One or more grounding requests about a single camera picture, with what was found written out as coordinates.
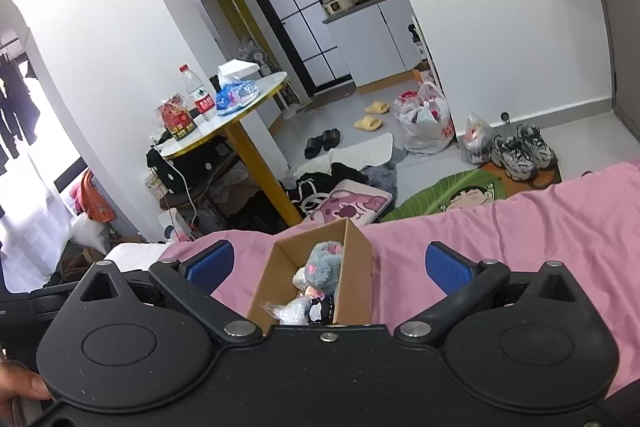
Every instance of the table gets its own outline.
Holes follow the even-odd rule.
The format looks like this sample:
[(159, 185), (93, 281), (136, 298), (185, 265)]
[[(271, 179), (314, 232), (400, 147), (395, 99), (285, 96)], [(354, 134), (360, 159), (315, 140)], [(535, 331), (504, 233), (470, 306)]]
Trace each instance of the table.
[(174, 138), (167, 140), (162, 144), (160, 154), (163, 158), (171, 160), (196, 149), (214, 136), (225, 134), (231, 147), (236, 150), (282, 219), (292, 227), (301, 223), (302, 218), (240, 123), (242, 118), (254, 111), (261, 103), (276, 95), (284, 87), (286, 81), (287, 73), (284, 72), (261, 78), (255, 83), (260, 90), (260, 96), (252, 103), (240, 111), (225, 116), (216, 116), (212, 120), (205, 120), (202, 115), (198, 116), (195, 119), (198, 125), (197, 129), (180, 141), (176, 141)]

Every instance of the white tabletop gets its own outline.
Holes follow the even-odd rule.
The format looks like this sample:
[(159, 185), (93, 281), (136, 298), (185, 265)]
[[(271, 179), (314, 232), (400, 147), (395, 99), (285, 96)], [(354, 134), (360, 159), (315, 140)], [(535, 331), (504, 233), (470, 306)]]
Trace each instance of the white tabletop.
[(225, 116), (216, 116), (212, 120), (205, 120), (202, 115), (198, 115), (195, 118), (195, 122), (198, 125), (195, 131), (188, 134), (180, 141), (176, 141), (174, 138), (171, 138), (159, 147), (162, 157), (171, 158), (175, 155), (179, 155), (180, 152), (185, 149), (192, 150), (194, 149), (194, 146), (197, 147), (201, 145), (201, 143), (204, 143), (204, 141), (209, 139), (209, 137), (219, 132), (225, 125), (240, 120), (242, 117), (254, 110), (265, 99), (276, 94), (286, 80), (287, 73), (284, 71), (273, 73), (261, 78), (260, 80), (256, 80), (255, 85), (258, 87), (258, 90), (260, 90), (260, 96), (240, 111), (232, 114), (226, 114)]

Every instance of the yellow table edge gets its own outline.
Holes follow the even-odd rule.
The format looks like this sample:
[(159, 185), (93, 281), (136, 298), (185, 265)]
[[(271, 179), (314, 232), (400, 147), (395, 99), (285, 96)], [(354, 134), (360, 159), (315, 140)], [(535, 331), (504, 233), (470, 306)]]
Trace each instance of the yellow table edge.
[[(253, 111), (253, 110), (257, 109), (258, 107), (260, 107), (264, 102), (269, 100), (275, 94), (279, 93), (282, 90), (282, 88), (284, 87), (284, 85), (286, 84), (286, 82), (287, 82), (287, 77), (283, 78), (282, 82), (279, 83), (277, 86), (274, 86), (270, 90), (268, 90), (267, 93), (260, 99), (260, 102), (255, 103), (255, 105), (251, 105), (249, 107), (249, 109), (251, 109), (251, 111)], [(188, 152), (191, 152), (194, 149), (197, 149), (203, 143), (206, 143), (206, 142), (212, 140), (214, 137), (219, 136), (220, 134), (222, 134), (223, 131), (228, 126), (233, 125), (235, 123), (238, 123), (240, 120), (242, 120), (242, 118), (246, 117), (246, 115), (248, 115), (251, 111), (245, 111), (245, 110), (238, 111), (238, 114), (235, 117), (233, 117), (231, 120), (226, 122), (219, 129), (216, 129), (212, 133), (207, 134), (207, 136), (203, 136), (202, 138), (200, 138), (199, 140), (197, 140), (197, 141), (193, 142), (192, 144), (188, 145), (184, 149), (180, 149), (178, 152), (167, 156), (165, 159), (166, 160), (173, 160), (174, 158), (179, 158), (180, 156), (183, 156), (183, 155), (187, 154)]]

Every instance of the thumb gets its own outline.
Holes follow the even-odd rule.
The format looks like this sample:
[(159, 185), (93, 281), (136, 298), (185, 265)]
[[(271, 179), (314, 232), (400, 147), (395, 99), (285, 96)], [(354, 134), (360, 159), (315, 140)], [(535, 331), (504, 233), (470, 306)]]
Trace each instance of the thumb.
[(0, 398), (23, 396), (32, 400), (51, 398), (42, 377), (13, 363), (0, 364)]

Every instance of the slipper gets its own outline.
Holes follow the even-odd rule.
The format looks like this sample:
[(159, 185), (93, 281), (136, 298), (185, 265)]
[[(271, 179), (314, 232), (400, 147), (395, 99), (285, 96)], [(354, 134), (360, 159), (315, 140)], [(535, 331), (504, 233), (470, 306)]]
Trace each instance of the slipper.
[(322, 133), (322, 147), (325, 151), (338, 147), (338, 143), (340, 143), (340, 131), (337, 129)]
[(353, 126), (359, 131), (376, 131), (382, 126), (382, 120), (380, 118), (373, 118), (372, 116), (365, 116), (361, 120), (358, 120)]
[(364, 112), (369, 114), (385, 114), (389, 112), (389, 105), (385, 102), (374, 102), (367, 107)]
[(322, 136), (316, 136), (315, 138), (309, 138), (305, 147), (305, 158), (310, 160), (319, 155), (322, 150)]

